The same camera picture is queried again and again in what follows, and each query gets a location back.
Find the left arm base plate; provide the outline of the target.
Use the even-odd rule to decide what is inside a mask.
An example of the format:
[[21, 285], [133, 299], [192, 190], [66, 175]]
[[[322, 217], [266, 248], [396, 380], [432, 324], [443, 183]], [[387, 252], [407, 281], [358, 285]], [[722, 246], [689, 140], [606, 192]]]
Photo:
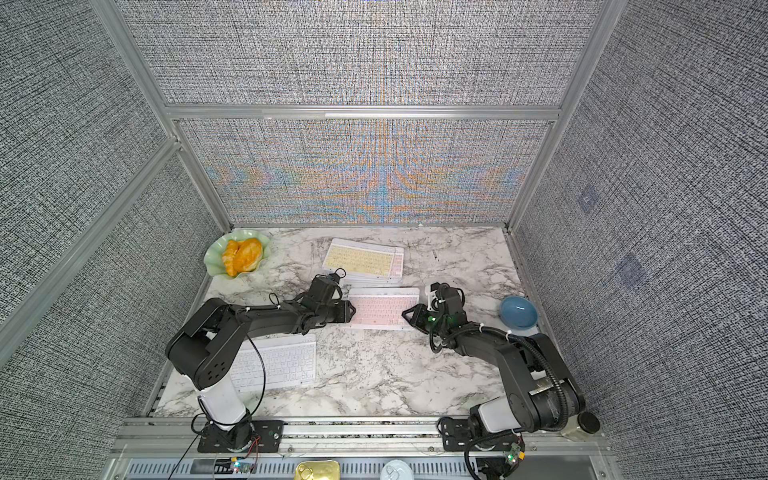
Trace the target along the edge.
[[281, 420], [243, 421], [229, 430], [208, 424], [202, 429], [197, 452], [236, 455], [277, 453], [284, 426]]

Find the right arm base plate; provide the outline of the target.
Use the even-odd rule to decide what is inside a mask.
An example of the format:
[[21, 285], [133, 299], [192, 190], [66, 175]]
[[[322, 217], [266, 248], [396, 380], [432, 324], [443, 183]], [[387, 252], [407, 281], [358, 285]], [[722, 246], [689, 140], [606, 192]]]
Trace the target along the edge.
[[519, 451], [524, 445], [522, 437], [511, 430], [491, 433], [477, 416], [444, 416], [437, 421], [436, 428], [446, 452], [464, 451], [469, 444], [471, 451], [483, 452]]

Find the pink keyboard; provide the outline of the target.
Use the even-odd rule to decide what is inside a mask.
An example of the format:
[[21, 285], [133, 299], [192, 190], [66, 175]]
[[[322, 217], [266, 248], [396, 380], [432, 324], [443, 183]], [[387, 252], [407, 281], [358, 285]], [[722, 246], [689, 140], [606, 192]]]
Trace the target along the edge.
[[331, 272], [342, 269], [343, 280], [350, 284], [394, 285], [402, 280], [403, 264], [401, 249], [375, 250], [334, 244], [322, 267]]
[[356, 312], [347, 324], [352, 329], [409, 330], [402, 312], [419, 303], [416, 287], [352, 288], [348, 300]]

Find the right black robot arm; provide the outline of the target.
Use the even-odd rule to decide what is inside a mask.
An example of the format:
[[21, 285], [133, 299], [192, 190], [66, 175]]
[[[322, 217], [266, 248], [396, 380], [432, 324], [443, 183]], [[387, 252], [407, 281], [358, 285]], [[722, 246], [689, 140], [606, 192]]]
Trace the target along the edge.
[[434, 283], [430, 301], [401, 316], [427, 335], [433, 353], [452, 350], [497, 368], [504, 394], [471, 409], [476, 431], [557, 432], [586, 410], [583, 393], [548, 336], [521, 336], [473, 322], [465, 303], [461, 289]]

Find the yellow keyboard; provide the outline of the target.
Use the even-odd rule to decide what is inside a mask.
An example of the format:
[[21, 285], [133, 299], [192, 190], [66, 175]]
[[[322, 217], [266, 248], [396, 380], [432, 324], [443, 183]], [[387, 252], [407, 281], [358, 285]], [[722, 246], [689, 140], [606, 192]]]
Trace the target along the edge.
[[395, 281], [402, 278], [404, 250], [334, 238], [322, 267], [329, 271], [342, 268], [349, 279]]

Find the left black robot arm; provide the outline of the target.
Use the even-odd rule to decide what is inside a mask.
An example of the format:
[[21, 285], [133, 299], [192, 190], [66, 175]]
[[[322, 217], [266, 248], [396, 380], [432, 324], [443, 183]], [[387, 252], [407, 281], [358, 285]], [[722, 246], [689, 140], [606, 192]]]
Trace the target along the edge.
[[166, 357], [202, 393], [225, 382], [243, 343], [273, 334], [305, 335], [330, 323], [347, 324], [355, 313], [344, 299], [242, 306], [213, 298], [168, 342]]

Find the white keyboard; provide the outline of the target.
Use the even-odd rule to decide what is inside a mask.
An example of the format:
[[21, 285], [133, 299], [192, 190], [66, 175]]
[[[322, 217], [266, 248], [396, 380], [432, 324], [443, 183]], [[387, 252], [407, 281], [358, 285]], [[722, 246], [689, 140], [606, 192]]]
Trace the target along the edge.
[[316, 379], [316, 336], [246, 339], [229, 370], [240, 393], [300, 387]]

